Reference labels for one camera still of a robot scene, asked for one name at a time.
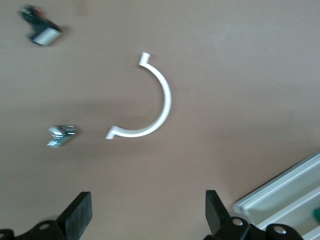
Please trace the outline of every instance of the black plastic piece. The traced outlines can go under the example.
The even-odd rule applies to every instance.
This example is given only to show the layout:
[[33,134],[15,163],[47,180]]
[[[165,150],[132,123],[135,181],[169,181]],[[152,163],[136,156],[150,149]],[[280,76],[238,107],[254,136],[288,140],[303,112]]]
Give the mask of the black plastic piece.
[[0,240],[79,240],[92,218],[90,192],[81,192],[57,220],[46,220],[19,236],[0,229]]
[[[240,217],[230,217],[215,190],[206,191],[205,216],[212,235],[204,240],[303,240],[296,230],[284,224],[270,224],[262,231]],[[275,227],[283,228],[285,233],[276,232]]]
[[215,190],[205,192],[205,217],[212,234],[215,234],[230,218],[228,210]]
[[81,192],[56,219],[68,240],[78,240],[92,218],[90,192]]

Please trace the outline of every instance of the white plastic tray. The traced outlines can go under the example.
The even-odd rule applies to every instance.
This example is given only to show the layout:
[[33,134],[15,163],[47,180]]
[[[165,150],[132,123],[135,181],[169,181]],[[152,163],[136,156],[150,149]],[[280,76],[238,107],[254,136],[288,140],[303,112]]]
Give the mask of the white plastic tray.
[[293,227],[304,240],[320,240],[313,211],[320,208],[320,152],[302,160],[233,205],[259,229]]

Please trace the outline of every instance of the metal clip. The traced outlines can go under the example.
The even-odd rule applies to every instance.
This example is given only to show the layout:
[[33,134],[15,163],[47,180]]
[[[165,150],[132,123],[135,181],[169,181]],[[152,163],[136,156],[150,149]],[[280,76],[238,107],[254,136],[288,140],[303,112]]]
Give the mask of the metal clip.
[[58,148],[64,144],[72,135],[76,134],[75,126],[63,125],[52,126],[48,129],[53,139],[47,144],[51,148]]

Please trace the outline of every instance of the green object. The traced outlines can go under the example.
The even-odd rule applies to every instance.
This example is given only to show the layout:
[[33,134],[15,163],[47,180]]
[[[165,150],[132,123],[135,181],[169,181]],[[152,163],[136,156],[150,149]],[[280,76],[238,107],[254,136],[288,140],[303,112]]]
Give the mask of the green object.
[[316,220],[320,223],[320,208],[313,211],[313,215]]

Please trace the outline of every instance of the white plastic hook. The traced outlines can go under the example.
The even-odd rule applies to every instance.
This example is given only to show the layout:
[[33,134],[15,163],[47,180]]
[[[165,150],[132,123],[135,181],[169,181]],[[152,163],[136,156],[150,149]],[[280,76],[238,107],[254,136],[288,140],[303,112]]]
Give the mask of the white plastic hook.
[[121,128],[119,126],[113,125],[108,134],[106,135],[106,139],[113,139],[115,135],[121,136],[121,137],[126,137],[126,138],[136,138],[136,137],[142,137],[145,135],[148,135],[155,130],[157,130],[167,119],[170,108],[171,108],[171,91],[170,87],[167,83],[167,80],[165,77],[153,66],[148,64],[148,60],[150,58],[150,54],[143,52],[140,58],[139,65],[148,69],[150,72],[152,72],[156,78],[159,80],[162,89],[163,89],[163,95],[164,95],[164,104],[163,104],[163,109],[159,117],[149,126],[138,129],[138,130],[128,130]]

